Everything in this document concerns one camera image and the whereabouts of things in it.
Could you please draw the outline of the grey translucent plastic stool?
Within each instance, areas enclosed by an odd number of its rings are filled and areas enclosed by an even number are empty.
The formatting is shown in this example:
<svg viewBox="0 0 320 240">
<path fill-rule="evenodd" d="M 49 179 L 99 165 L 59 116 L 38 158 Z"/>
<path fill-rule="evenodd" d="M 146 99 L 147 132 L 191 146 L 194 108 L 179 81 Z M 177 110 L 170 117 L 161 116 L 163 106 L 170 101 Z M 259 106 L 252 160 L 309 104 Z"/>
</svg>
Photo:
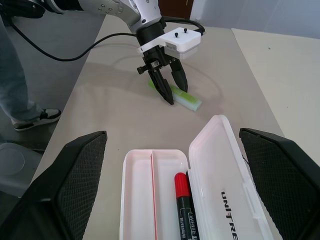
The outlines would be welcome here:
<svg viewBox="0 0 320 240">
<path fill-rule="evenodd" d="M 0 144 L 0 191 L 22 197 L 40 164 L 42 155 L 15 143 Z"/>
</svg>

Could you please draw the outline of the green marker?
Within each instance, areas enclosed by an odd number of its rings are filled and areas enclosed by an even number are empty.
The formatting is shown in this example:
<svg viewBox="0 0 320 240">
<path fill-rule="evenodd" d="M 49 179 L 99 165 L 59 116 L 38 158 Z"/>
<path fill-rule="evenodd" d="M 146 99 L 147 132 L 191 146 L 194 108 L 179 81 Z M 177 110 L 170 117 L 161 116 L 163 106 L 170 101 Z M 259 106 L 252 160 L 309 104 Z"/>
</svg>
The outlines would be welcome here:
<svg viewBox="0 0 320 240">
<path fill-rule="evenodd" d="M 180 105 L 196 112 L 202 104 L 202 101 L 198 98 L 190 95 L 189 93 L 179 89 L 178 87 L 170 84 L 172 91 L 173 101 L 179 103 Z"/>
</svg>

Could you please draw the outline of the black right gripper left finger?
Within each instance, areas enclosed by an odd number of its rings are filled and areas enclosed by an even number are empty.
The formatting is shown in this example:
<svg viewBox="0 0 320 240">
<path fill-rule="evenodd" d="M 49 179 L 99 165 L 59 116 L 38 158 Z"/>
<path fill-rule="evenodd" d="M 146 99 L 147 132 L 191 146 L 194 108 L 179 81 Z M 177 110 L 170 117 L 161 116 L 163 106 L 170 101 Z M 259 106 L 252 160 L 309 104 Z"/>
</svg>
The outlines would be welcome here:
<svg viewBox="0 0 320 240">
<path fill-rule="evenodd" d="M 107 139 L 97 131 L 67 143 L 0 224 L 0 240 L 82 240 Z"/>
</svg>

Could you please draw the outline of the white plastic pencil case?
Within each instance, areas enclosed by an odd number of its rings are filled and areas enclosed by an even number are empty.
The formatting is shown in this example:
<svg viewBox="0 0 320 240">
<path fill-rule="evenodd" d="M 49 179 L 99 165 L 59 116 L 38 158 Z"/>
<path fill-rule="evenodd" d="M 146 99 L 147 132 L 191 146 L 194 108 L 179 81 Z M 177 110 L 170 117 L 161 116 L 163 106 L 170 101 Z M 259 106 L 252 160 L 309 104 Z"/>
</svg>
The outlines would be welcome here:
<svg viewBox="0 0 320 240">
<path fill-rule="evenodd" d="M 181 240 L 175 175 L 188 175 L 199 240 L 274 240 L 229 120 L 215 115 L 189 146 L 134 149 L 123 162 L 120 240 Z"/>
</svg>

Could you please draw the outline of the person's leg in jeans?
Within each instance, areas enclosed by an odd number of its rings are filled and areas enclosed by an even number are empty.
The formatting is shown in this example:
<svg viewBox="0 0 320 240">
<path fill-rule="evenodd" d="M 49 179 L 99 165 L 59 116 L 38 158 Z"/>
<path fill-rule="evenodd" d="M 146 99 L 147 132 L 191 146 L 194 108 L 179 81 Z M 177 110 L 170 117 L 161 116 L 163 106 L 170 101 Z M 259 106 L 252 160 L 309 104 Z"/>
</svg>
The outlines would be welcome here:
<svg viewBox="0 0 320 240">
<path fill-rule="evenodd" d="M 0 17 L 0 107 L 17 125 L 37 121 L 40 106 L 29 99 L 25 73 Z"/>
</svg>

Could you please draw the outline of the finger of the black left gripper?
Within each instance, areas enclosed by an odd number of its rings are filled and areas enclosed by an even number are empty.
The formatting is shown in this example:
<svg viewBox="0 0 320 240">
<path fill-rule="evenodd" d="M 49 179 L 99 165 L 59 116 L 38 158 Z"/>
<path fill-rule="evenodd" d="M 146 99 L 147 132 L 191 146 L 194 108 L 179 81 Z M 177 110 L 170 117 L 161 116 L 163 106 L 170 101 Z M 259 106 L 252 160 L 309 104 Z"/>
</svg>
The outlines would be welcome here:
<svg viewBox="0 0 320 240">
<path fill-rule="evenodd" d="M 187 80 L 184 68 L 181 64 L 181 61 L 177 58 L 173 59 L 172 62 L 170 63 L 170 67 L 171 67 L 171 75 L 173 77 L 175 84 L 178 86 L 180 90 L 187 92 L 188 80 Z"/>
<path fill-rule="evenodd" d="M 156 70 L 149 70 L 148 74 L 153 82 L 155 89 L 158 93 L 162 96 L 162 98 L 169 103 L 170 105 L 174 104 L 172 90 L 168 81 L 163 78 L 159 69 Z"/>
</svg>

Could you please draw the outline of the red capped black marker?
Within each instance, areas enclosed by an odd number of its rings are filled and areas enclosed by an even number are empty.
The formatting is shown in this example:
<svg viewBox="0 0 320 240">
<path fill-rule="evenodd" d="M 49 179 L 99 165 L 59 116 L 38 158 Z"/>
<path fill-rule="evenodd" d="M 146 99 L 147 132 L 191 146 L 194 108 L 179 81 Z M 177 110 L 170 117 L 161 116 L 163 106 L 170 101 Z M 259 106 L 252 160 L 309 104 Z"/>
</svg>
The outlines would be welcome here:
<svg viewBox="0 0 320 240">
<path fill-rule="evenodd" d="M 200 240 L 189 180 L 185 173 L 174 176 L 178 225 L 181 240 Z"/>
</svg>

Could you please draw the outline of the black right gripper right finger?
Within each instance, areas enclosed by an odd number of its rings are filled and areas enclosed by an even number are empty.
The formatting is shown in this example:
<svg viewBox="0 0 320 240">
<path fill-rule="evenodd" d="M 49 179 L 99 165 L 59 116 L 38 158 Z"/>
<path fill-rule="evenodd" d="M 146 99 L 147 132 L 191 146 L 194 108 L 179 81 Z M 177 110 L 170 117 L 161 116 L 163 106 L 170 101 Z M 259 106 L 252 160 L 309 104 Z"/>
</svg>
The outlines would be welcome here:
<svg viewBox="0 0 320 240">
<path fill-rule="evenodd" d="M 283 240 L 320 240 L 320 166 L 294 141 L 241 128 L 258 195 Z"/>
</svg>

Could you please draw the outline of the black and white sneaker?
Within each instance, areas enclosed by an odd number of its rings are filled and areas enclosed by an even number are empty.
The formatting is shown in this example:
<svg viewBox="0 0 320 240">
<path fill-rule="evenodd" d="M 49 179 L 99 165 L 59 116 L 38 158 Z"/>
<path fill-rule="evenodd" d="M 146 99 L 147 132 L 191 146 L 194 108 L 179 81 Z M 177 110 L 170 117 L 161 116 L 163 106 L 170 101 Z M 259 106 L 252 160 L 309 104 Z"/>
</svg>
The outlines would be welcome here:
<svg viewBox="0 0 320 240">
<path fill-rule="evenodd" d="M 13 125 L 13 128 L 17 132 L 23 132 L 26 130 L 30 130 L 34 127 L 55 123 L 60 119 L 61 114 L 62 111 L 59 109 L 43 108 L 41 110 L 40 116 L 36 117 L 35 119 L 28 121 L 14 121 L 12 119 L 11 123 Z"/>
</svg>

